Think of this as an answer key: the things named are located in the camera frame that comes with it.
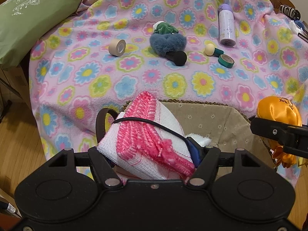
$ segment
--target blue fluffy object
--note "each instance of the blue fluffy object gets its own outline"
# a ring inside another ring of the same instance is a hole
[[[186,37],[181,34],[153,34],[150,37],[150,45],[156,54],[165,57],[169,51],[183,51],[186,47]]]

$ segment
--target purple bottle cap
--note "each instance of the purple bottle cap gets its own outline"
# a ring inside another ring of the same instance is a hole
[[[223,3],[223,4],[219,5],[219,7],[218,7],[218,13],[219,13],[220,11],[222,11],[222,10],[229,10],[229,11],[232,12],[232,8],[231,8],[230,5],[227,4],[227,3]]]

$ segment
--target water bottle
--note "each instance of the water bottle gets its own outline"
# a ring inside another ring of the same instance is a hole
[[[233,47],[235,46],[236,42],[232,8],[228,4],[221,4],[218,7],[218,13],[220,44],[228,47]]]

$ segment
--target green pillow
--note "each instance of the green pillow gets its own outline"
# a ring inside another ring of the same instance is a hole
[[[7,0],[0,4],[0,68],[15,67],[35,42],[77,11],[82,0]]]

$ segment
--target pink blanket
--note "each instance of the pink blanket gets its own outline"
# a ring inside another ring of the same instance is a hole
[[[221,3],[234,11],[234,48],[218,43]],[[159,58],[149,46],[157,21],[187,37],[185,66]],[[308,44],[288,23],[269,0],[84,0],[78,16],[54,27],[31,53],[31,103],[47,159],[65,147],[94,146],[98,111],[119,110],[144,90],[158,99],[226,103],[247,116],[265,96],[293,98],[306,123]],[[114,38],[127,42],[120,58],[108,53]],[[207,43],[231,56],[233,68],[204,56]],[[287,178],[294,182],[297,175]]]

